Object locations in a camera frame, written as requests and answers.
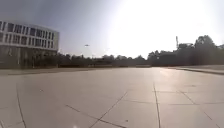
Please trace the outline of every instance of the paved plaza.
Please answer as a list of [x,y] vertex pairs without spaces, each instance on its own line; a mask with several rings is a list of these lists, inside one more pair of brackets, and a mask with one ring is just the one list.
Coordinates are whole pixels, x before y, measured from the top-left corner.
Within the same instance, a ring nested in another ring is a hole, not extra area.
[[0,76],[4,128],[224,128],[223,109],[222,75],[121,68]]

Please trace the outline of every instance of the building facade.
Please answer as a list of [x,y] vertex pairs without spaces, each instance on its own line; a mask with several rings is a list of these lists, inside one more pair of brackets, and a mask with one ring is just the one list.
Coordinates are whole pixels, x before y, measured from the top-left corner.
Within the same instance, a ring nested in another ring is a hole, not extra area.
[[57,31],[37,25],[0,21],[0,68],[26,66],[34,63],[37,56],[43,58],[57,54],[58,47]]

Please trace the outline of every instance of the foliage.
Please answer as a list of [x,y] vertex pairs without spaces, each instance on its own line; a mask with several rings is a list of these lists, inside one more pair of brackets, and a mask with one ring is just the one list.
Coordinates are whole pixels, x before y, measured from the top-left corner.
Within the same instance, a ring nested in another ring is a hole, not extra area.
[[151,66],[185,66],[185,65],[208,65],[224,64],[224,48],[217,47],[208,36],[199,36],[194,44],[179,44],[174,51],[150,52],[147,60],[141,55],[136,58],[118,55],[104,55],[101,58],[86,58],[83,55],[36,55],[24,60],[27,67],[127,67],[138,65]]

